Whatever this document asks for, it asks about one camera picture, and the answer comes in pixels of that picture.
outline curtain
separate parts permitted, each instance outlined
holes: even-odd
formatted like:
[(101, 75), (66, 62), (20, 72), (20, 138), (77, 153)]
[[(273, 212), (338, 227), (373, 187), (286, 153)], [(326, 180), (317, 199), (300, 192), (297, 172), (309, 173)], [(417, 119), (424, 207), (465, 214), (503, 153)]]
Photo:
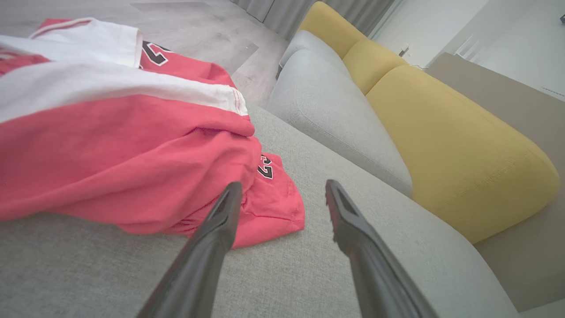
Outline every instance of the curtain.
[[(292, 38), (316, 0), (231, 0), (283, 38)], [(393, 0), (323, 0), (369, 36)]]

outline yellow cushion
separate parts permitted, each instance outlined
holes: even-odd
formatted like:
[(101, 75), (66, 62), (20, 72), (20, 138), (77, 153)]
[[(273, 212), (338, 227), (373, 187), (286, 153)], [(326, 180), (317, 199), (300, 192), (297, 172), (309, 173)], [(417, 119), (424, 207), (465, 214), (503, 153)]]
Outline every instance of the yellow cushion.
[(315, 2), (302, 20), (298, 30), (306, 30), (329, 45), (340, 58), (357, 41), (367, 38), (330, 6)]
[(426, 73), (399, 66), (366, 95), (412, 176), (412, 199), (471, 243), (528, 218), (559, 176), (531, 140)]
[(364, 95), (390, 70), (407, 65), (403, 58), (368, 38), (355, 43), (343, 60)]

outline printed number on fabric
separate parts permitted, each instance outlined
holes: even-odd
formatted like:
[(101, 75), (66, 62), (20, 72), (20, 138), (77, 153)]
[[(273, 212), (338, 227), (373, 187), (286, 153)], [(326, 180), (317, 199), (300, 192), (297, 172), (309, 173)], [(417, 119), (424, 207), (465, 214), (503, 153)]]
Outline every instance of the printed number on fabric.
[(263, 160), (263, 166), (262, 167), (259, 166), (257, 168), (257, 171), (259, 171), (259, 173), (261, 173), (263, 177), (267, 179), (272, 179), (273, 167), (269, 166), (271, 164), (271, 160), (269, 160), (269, 158), (265, 157), (264, 155), (261, 155), (261, 160)]
[(165, 55), (163, 55), (163, 53), (155, 51), (155, 48), (159, 48), (164, 52), (172, 52), (172, 51), (169, 51), (160, 45), (147, 41), (143, 41), (142, 47), (143, 47), (143, 52), (145, 52), (145, 55), (147, 55), (147, 57), (149, 58), (149, 60), (153, 62), (153, 64), (161, 66), (169, 61), (165, 57)]

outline gray cushion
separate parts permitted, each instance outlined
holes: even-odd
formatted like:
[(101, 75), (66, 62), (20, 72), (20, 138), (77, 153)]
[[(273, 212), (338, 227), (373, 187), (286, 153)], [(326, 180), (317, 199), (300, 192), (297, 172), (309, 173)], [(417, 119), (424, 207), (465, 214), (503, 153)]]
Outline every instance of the gray cushion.
[(288, 44), (286, 51), (284, 51), (284, 54), (282, 55), (279, 62), (280, 67), (284, 67), (290, 56), (299, 50), (310, 50), (314, 52), (319, 58), (323, 58), (329, 62), (331, 67), (351, 78), (349, 71), (340, 56), (337, 55), (337, 53), (329, 45), (320, 40), (320, 38), (305, 30), (296, 32)]
[[(517, 317), (467, 240), (433, 214), (268, 112), (249, 109), (282, 157), (306, 228), (231, 251), (212, 316), (359, 317), (349, 261), (332, 241), (324, 186), (344, 186), (440, 317)], [(0, 224), (0, 312), (11, 317), (135, 317), (186, 239), (42, 214)]]
[(314, 53), (292, 55), (265, 108), (410, 195), (408, 168), (363, 93)]

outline light gray floor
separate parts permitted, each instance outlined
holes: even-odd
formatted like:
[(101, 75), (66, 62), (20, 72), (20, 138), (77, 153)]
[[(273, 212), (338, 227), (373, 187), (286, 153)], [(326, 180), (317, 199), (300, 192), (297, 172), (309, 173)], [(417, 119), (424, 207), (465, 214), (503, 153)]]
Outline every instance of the light gray floor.
[(229, 0), (0, 0), (0, 34), (29, 36), (46, 18), (93, 17), (144, 40), (224, 67), (248, 103), (263, 106), (286, 40)]

